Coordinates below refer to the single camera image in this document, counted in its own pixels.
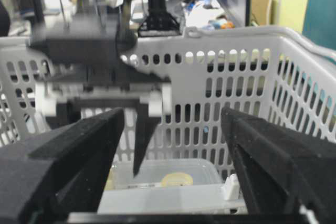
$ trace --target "blue object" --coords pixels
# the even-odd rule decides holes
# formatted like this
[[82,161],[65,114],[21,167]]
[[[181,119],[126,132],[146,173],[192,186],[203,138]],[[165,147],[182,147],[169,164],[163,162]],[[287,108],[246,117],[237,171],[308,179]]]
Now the blue object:
[[336,1],[308,0],[302,34],[320,46],[336,50]]

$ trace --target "clear plastic container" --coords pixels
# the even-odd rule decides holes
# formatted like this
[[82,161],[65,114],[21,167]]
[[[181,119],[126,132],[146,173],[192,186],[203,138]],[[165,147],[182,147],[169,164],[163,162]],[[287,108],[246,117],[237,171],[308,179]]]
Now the clear plastic container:
[[243,214],[244,200],[225,200],[224,184],[104,191],[99,214]]
[[161,187],[164,186],[162,183],[169,184],[178,181],[181,181],[183,185],[222,183],[215,166],[200,158],[146,160],[135,178],[132,169],[133,162],[114,164],[109,176],[111,184],[108,189]]

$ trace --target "black metal bracket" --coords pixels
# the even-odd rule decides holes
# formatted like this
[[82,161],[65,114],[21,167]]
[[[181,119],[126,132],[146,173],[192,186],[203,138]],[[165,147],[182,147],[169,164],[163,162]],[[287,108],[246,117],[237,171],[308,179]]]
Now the black metal bracket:
[[97,211],[124,128],[115,109],[0,149],[0,222]]
[[148,17],[138,29],[139,37],[177,36],[180,35],[180,25],[167,12],[165,0],[148,0]]
[[229,108],[222,131],[250,214],[295,214],[336,222],[336,145]]

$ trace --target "white plastic basket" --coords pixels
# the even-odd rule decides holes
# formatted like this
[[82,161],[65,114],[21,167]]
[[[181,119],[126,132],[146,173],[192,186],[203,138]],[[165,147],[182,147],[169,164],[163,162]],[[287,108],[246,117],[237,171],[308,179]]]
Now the white plastic basket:
[[[48,130],[34,110],[34,81],[53,66],[22,42],[0,39],[0,145]],[[172,80],[173,113],[163,116],[148,159],[204,158],[225,179],[233,164],[221,133],[223,106],[336,141],[336,67],[330,60],[336,53],[288,28],[188,28],[181,37],[139,39],[121,58]],[[85,109],[82,116],[103,110]],[[118,161],[133,159],[136,114],[125,114]]]

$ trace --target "basket handle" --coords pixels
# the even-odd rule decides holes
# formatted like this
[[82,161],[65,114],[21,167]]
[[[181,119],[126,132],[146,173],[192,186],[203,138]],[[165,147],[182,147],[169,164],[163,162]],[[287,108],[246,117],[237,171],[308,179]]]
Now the basket handle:
[[281,26],[259,26],[259,27],[243,27],[228,30],[215,30],[206,31],[200,30],[196,27],[186,27],[183,32],[184,38],[202,38],[203,36],[212,37],[242,37],[242,36],[252,36],[252,35],[269,35],[269,34],[281,34],[290,39],[296,41],[303,48],[310,51],[313,54],[321,55],[333,61],[336,64],[336,51],[328,49],[326,47],[321,47],[313,43],[311,40],[307,39],[305,36],[299,34],[288,27]]

